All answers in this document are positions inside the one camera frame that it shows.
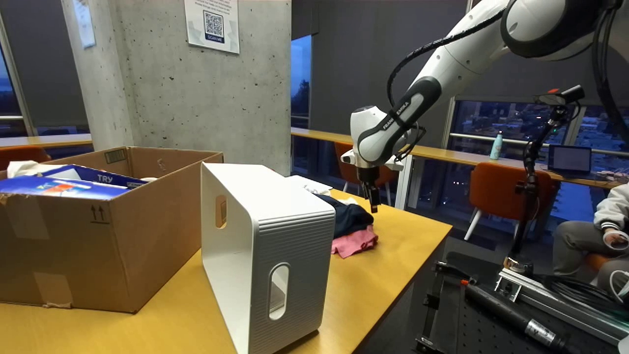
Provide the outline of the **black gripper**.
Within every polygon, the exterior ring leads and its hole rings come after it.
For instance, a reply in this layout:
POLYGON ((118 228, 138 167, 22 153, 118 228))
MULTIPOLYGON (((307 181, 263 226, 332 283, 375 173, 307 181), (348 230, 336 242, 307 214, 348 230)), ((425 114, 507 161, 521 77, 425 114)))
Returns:
POLYGON ((379 169, 377 167, 360 167, 358 169, 358 181, 364 193, 370 193, 370 210, 377 212, 379 208, 379 191, 377 189, 377 177, 379 169))

